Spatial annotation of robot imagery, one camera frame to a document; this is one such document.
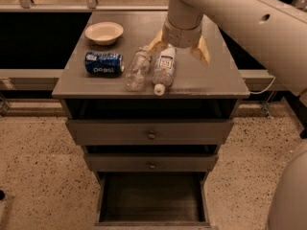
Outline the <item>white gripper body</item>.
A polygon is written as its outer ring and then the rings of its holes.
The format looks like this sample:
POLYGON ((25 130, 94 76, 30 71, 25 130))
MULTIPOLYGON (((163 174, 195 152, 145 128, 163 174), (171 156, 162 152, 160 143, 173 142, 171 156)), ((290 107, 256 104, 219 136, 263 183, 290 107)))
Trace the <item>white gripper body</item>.
POLYGON ((197 44, 202 36, 202 18, 198 17, 195 26, 182 29, 166 18, 162 27, 162 41, 174 47, 185 49, 197 44))

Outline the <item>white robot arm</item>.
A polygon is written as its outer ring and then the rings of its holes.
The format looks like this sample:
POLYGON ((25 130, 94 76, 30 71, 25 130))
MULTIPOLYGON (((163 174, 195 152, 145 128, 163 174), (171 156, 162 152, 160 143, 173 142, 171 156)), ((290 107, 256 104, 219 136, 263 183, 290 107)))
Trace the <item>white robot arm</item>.
MULTIPOLYGON (((307 14, 278 0, 169 0, 162 29, 150 43, 189 48, 202 64, 207 16, 304 104, 307 101, 307 14)), ((307 230, 307 145, 301 143, 276 186, 265 230, 307 230)))

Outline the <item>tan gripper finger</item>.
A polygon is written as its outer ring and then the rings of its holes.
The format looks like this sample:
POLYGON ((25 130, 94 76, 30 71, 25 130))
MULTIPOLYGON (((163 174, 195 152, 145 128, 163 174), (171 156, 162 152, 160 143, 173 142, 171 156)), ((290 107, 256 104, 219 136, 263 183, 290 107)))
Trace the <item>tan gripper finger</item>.
POLYGON ((204 66, 209 65, 210 55, 203 36, 201 36, 199 41, 191 47, 191 55, 204 66))
POLYGON ((159 31, 154 37, 153 41, 149 44, 148 54, 154 56, 168 47, 168 42, 163 37, 163 32, 159 31))

